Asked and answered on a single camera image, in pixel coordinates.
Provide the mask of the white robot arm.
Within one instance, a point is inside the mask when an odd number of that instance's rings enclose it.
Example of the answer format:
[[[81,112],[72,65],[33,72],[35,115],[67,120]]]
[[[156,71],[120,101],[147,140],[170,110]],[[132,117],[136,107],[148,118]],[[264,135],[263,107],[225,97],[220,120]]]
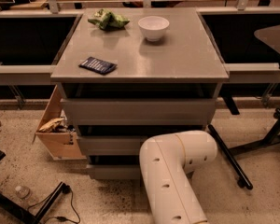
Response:
[[[140,148],[140,169],[155,224],[207,224],[188,174],[213,161],[217,143],[205,131],[148,138]]]

